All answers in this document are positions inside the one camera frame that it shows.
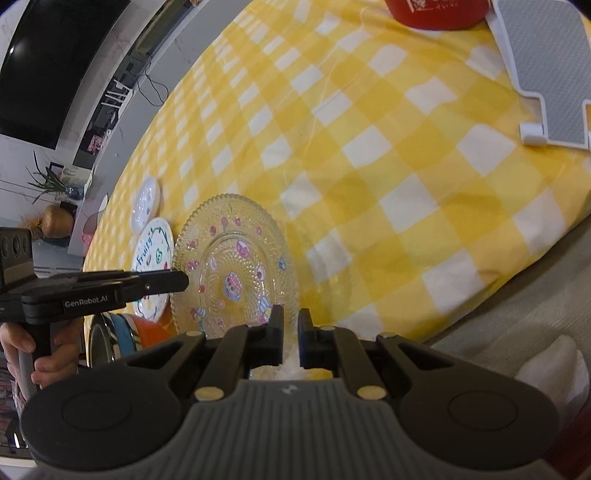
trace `white plate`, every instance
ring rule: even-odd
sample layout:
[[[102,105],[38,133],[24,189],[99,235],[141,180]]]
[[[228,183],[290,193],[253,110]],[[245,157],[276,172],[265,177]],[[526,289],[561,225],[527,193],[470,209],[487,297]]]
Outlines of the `white plate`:
[[[138,190],[134,208],[131,210],[131,229],[139,235],[155,218],[160,208],[160,185],[154,177],[148,177]]]
[[[172,268],[173,251],[174,238],[170,225],[163,218],[155,218],[146,225],[139,237],[134,259],[131,262],[131,270],[150,272]],[[157,322],[167,302],[167,293],[150,295],[133,302],[134,312],[140,317]]]

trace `yellow checkered tablecloth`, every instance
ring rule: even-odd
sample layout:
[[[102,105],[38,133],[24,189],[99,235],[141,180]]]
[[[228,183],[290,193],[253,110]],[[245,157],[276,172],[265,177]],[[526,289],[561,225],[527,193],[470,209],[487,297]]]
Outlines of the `yellow checkered tablecloth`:
[[[424,338],[587,214],[588,153],[523,147],[532,120],[484,23],[418,32],[381,1],[254,0],[145,133],[85,269],[129,268],[152,175],[175,235],[219,193],[263,205],[316,323]]]

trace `human hand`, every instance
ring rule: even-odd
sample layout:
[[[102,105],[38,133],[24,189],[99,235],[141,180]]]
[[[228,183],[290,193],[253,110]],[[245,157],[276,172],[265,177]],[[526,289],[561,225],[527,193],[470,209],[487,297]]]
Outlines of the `human hand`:
[[[31,381],[44,388],[58,380],[76,373],[80,355],[79,338],[84,325],[83,319],[72,320],[53,338],[56,350],[51,356],[43,356],[35,361],[35,371]],[[33,337],[17,323],[3,323],[0,326],[0,342],[8,361],[8,371],[19,382],[21,390],[21,371],[18,353],[33,353],[35,341]]]

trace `brown vase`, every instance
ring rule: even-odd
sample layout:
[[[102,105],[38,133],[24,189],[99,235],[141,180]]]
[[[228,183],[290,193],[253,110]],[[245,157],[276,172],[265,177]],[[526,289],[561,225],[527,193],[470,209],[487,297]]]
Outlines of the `brown vase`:
[[[57,205],[50,205],[43,212],[41,230],[47,238],[64,238],[72,233],[74,217]]]

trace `black tv screen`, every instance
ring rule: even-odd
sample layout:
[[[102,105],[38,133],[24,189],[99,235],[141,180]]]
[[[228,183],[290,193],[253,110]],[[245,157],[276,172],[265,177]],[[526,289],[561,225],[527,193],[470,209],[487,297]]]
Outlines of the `black tv screen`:
[[[128,0],[31,0],[0,70],[0,134],[55,148],[90,62]]]

